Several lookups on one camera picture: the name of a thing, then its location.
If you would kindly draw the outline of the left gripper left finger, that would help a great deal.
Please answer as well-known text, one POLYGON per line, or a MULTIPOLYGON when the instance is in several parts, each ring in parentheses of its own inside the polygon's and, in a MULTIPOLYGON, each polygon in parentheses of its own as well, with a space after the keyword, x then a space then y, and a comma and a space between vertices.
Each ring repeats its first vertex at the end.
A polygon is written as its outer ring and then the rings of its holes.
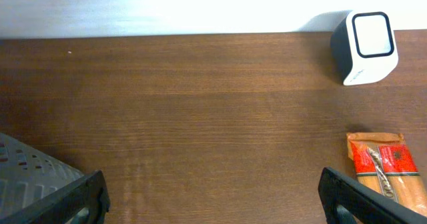
POLYGON ((102 171, 86 174, 28 207, 2 219, 2 223, 66 223, 87 209, 80 223, 103 224, 110 199, 102 171))

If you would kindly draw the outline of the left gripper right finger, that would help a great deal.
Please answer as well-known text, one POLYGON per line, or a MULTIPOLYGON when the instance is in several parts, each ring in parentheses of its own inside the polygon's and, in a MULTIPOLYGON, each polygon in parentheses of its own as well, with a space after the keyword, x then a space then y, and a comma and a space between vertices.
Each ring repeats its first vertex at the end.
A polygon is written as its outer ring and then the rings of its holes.
POLYGON ((318 193, 328 224, 425 223, 418 214, 331 167, 322 170, 318 193))

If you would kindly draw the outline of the orange spaghetti package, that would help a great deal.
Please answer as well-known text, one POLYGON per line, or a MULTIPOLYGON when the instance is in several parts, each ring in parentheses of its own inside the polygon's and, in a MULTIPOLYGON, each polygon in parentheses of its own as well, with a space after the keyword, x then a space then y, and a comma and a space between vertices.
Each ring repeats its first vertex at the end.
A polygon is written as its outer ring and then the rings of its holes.
POLYGON ((426 188, 401 133, 348 133, 359 183, 426 216, 426 188))

